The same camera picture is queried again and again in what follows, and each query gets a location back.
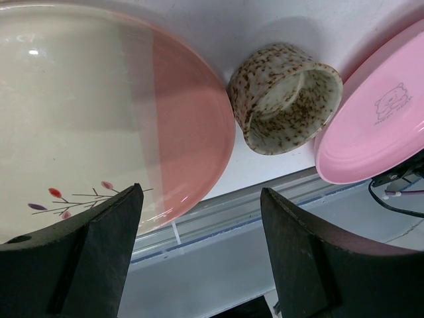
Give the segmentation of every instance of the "branch design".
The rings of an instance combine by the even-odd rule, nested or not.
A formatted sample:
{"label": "branch design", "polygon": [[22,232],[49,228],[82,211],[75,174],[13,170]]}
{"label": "branch design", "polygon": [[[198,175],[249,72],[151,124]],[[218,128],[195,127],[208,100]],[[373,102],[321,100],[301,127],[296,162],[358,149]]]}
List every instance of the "branch design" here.
{"label": "branch design", "polygon": [[52,201],[56,206],[61,205],[61,207],[55,207],[53,209],[47,209],[45,206],[37,204],[37,203],[28,203],[28,206],[31,209],[37,210],[37,212],[31,213],[32,215],[41,214],[41,213],[47,213],[47,212],[53,212],[53,214],[57,214],[61,216],[64,219],[67,219],[72,216],[71,209],[75,207],[85,207],[88,209],[91,209],[92,207],[95,207],[99,202],[106,201],[109,198],[113,197],[116,193],[119,193],[119,191],[115,190],[113,188],[113,184],[108,181],[102,181],[101,186],[108,190],[114,192],[112,195],[103,195],[100,194],[94,187],[92,188],[92,193],[75,193],[72,194],[74,197],[79,197],[78,199],[73,199],[71,201],[68,201],[63,195],[62,192],[60,192],[58,189],[51,187],[48,189],[48,192],[52,197],[55,197],[56,199],[59,199],[60,201]]}

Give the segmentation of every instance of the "ceramic plate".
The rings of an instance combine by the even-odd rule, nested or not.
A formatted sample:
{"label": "ceramic plate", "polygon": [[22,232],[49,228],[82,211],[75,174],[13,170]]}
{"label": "ceramic plate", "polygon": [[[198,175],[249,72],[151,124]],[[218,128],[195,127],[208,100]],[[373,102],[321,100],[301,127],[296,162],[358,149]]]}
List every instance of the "ceramic plate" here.
{"label": "ceramic plate", "polygon": [[143,21],[74,5],[0,7],[0,240],[138,182],[139,233],[203,199],[229,161],[225,88]]}
{"label": "ceramic plate", "polygon": [[320,176],[349,184],[424,148],[424,20],[386,43],[344,85],[340,111],[315,142]]}

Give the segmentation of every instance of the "white surface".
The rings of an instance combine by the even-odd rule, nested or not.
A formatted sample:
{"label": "white surface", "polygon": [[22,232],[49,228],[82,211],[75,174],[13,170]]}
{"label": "white surface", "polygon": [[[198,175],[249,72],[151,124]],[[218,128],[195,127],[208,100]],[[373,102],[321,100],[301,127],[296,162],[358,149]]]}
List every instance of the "white surface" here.
{"label": "white surface", "polygon": [[274,288],[257,221],[132,263],[118,317],[212,317]]}
{"label": "white surface", "polygon": [[[417,182],[409,190],[423,189],[424,181]],[[382,197],[386,186],[374,189]],[[385,201],[394,207],[422,211],[423,196],[403,195]],[[301,205],[314,215],[362,237],[378,242],[391,242],[408,233],[422,219],[396,213],[379,206],[368,193],[368,182],[356,187],[326,195],[321,199]]]}
{"label": "white surface", "polygon": [[[298,45],[336,68],[345,80],[365,58],[423,15],[422,0],[74,0],[142,17],[171,30],[228,82],[260,47]],[[236,143],[225,173],[206,198],[314,165],[312,144],[262,156]]]}
{"label": "white surface", "polygon": [[388,242],[390,245],[410,248],[412,250],[424,250],[424,222],[420,220],[416,227],[410,228],[406,233]]}

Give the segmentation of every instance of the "pink and white plate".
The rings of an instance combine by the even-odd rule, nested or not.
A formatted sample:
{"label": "pink and white plate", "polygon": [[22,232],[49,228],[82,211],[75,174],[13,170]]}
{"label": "pink and white plate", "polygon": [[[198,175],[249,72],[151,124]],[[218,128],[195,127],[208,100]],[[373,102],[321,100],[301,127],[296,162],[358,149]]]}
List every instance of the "pink and white plate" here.
{"label": "pink and white plate", "polygon": [[140,183],[139,234],[184,214],[235,139],[225,88],[144,21],[63,4],[0,7],[0,241]]}

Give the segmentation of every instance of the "cartoon cat print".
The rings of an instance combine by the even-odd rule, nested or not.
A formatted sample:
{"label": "cartoon cat print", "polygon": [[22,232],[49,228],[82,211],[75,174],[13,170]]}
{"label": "cartoon cat print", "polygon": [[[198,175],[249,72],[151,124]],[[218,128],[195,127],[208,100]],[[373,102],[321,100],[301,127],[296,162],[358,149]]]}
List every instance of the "cartoon cat print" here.
{"label": "cartoon cat print", "polygon": [[392,110],[406,104],[408,100],[407,90],[403,88],[403,83],[400,83],[376,102],[378,120],[384,119]]}

